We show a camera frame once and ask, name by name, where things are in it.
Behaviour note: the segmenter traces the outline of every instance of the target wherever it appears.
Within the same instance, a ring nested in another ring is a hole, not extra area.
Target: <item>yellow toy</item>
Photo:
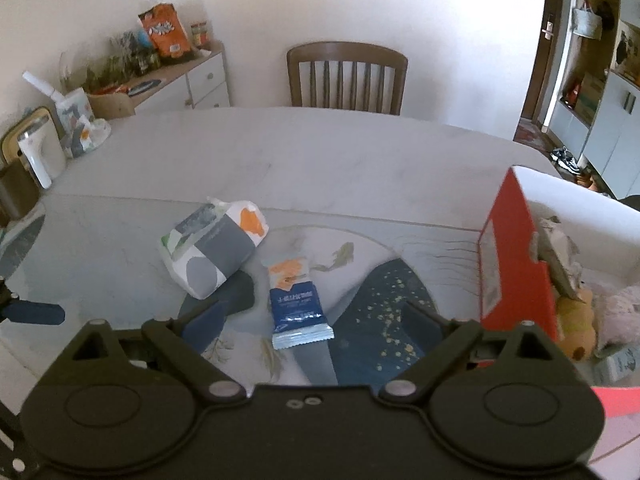
[[[582,301],[558,298],[558,346],[571,360],[587,360],[596,347],[596,331],[593,328],[593,293],[581,288],[578,296]]]

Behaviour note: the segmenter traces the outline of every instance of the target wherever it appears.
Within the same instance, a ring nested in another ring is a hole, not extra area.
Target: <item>box label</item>
[[[486,317],[500,303],[500,264],[495,244],[494,221],[489,220],[480,236],[480,266],[482,270],[482,317]]]

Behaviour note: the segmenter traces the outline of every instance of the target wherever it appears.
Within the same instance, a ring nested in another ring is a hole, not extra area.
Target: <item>blue snack wrapper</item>
[[[306,258],[291,258],[268,267],[273,348],[281,350],[334,338],[322,313],[318,291]]]

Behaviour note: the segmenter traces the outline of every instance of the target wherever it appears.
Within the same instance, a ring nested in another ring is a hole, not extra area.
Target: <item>screw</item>
[[[418,388],[411,381],[396,379],[385,384],[385,390],[394,397],[408,397],[413,395]]]
[[[14,458],[14,461],[11,462],[11,465],[14,467],[14,470],[18,473],[23,473],[24,470],[26,469],[24,462],[19,458]]]
[[[209,393],[216,397],[234,397],[241,389],[242,386],[233,381],[216,381],[209,386]]]
[[[287,401],[287,408],[291,408],[292,410],[301,410],[305,407],[305,403],[298,399],[289,399]]]
[[[322,404],[322,399],[318,396],[309,396],[305,398],[305,404],[317,406],[318,404]]]

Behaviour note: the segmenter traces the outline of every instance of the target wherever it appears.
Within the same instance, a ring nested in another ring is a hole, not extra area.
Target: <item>chip bag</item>
[[[172,4],[157,4],[138,17],[162,63],[177,64],[195,59],[196,53]]]

